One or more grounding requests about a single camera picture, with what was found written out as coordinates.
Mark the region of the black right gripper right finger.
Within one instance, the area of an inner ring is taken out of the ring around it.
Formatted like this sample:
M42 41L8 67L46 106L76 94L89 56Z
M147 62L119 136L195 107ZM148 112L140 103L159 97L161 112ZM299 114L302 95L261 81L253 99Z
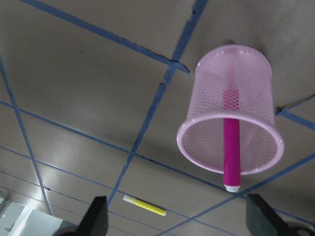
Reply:
M258 194L248 194L246 226L252 236L292 236L290 227Z

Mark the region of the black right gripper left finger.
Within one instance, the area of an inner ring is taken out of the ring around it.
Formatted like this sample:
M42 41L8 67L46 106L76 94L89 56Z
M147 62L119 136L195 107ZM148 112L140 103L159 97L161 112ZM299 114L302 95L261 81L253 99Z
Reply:
M79 236L106 236L109 228L106 196L95 197L78 226Z

